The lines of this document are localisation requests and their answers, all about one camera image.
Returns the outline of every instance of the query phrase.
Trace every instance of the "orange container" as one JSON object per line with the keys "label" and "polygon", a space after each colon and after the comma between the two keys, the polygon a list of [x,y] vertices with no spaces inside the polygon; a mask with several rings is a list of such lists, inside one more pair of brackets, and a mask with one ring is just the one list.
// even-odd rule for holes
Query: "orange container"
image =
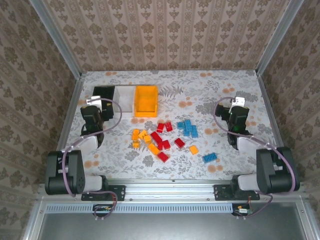
{"label": "orange container", "polygon": [[158,111],[157,86],[136,86],[134,96],[134,116],[155,118]]}

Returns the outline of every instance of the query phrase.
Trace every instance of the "patterned wallpaper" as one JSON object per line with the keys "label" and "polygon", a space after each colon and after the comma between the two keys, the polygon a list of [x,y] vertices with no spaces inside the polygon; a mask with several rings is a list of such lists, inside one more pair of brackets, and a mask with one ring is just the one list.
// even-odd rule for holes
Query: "patterned wallpaper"
{"label": "patterned wallpaper", "polygon": [[0,1],[0,239],[20,238],[75,80],[27,0]]}
{"label": "patterned wallpaper", "polygon": [[304,1],[262,78],[320,220],[320,0]]}
{"label": "patterned wallpaper", "polygon": [[289,0],[44,0],[82,71],[255,69]]}

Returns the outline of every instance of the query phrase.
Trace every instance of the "floral tablecloth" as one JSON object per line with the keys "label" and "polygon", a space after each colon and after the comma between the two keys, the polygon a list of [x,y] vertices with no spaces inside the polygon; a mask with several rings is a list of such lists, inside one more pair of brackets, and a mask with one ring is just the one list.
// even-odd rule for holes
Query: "floral tablecloth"
{"label": "floral tablecloth", "polygon": [[[241,96],[250,108],[247,129],[250,133],[275,143],[266,107],[256,74],[253,70],[178,70],[178,71],[120,71],[88,72],[74,115],[68,144],[80,135],[85,123],[80,107],[86,104],[95,86],[103,85],[157,85],[158,117],[123,118],[114,130],[105,133],[100,148],[83,157],[86,173],[105,175],[117,179],[197,179],[229,180],[236,174],[256,171],[256,160],[245,152],[233,149],[227,135],[215,124],[214,103],[222,97]],[[177,122],[190,119],[197,126],[198,138],[184,137],[177,129]],[[218,118],[223,126],[225,121]],[[104,123],[110,127],[115,119]],[[160,133],[163,140],[169,140],[170,156],[166,163],[154,156],[144,143],[140,148],[132,146],[133,129],[155,131],[158,123],[171,121],[173,131]],[[185,142],[178,149],[176,138]],[[192,155],[189,147],[195,145],[199,153]],[[204,164],[203,156],[216,153],[218,159]]]}

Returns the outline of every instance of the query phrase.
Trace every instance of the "vent grille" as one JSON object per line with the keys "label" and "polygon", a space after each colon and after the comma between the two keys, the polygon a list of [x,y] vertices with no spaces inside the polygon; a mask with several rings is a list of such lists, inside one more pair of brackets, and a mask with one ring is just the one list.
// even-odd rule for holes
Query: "vent grille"
{"label": "vent grille", "polygon": [[[93,213],[92,203],[50,203],[47,214]],[[232,203],[186,203],[186,204],[132,204],[120,203],[114,213],[119,214],[192,214],[192,213],[232,213]]]}

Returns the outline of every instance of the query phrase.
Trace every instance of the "table surface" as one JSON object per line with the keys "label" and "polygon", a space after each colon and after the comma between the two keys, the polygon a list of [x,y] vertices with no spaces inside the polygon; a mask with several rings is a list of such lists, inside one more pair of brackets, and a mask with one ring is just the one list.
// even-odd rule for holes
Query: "table surface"
{"label": "table surface", "polygon": [[[250,109],[247,130],[256,137],[275,145],[270,120],[264,104],[256,73],[253,70],[178,70],[178,71],[119,71],[88,72],[79,97],[78,106],[68,136],[68,145],[79,136],[85,123],[80,108],[86,105],[95,86],[157,85],[158,113],[155,118],[127,117],[118,127],[104,134],[100,148],[83,156],[87,174],[105,175],[115,179],[195,179],[229,180],[236,174],[256,171],[256,160],[245,152],[233,149],[227,134],[219,129],[213,118],[214,105],[222,97],[245,97]],[[196,125],[198,138],[184,137],[177,122],[190,119]],[[140,148],[132,146],[133,129],[146,129],[150,134],[159,122],[171,121],[173,131],[160,133],[169,140],[170,156],[166,163],[154,156],[144,142]],[[227,124],[218,117],[226,128]],[[104,123],[111,127],[116,119]],[[185,146],[179,149],[174,141],[181,138]],[[189,147],[195,145],[199,153],[192,155]],[[216,153],[217,160],[204,163],[203,156]]]}

